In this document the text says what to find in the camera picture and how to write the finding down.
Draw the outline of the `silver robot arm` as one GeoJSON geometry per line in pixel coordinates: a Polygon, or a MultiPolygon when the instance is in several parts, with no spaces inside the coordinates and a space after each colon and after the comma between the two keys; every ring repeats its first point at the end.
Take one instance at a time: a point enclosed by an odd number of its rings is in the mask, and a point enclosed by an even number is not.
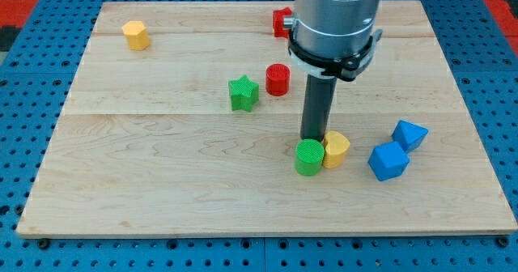
{"type": "Polygon", "coordinates": [[[291,42],[317,57],[349,57],[370,39],[380,0],[295,0],[291,42]]]}

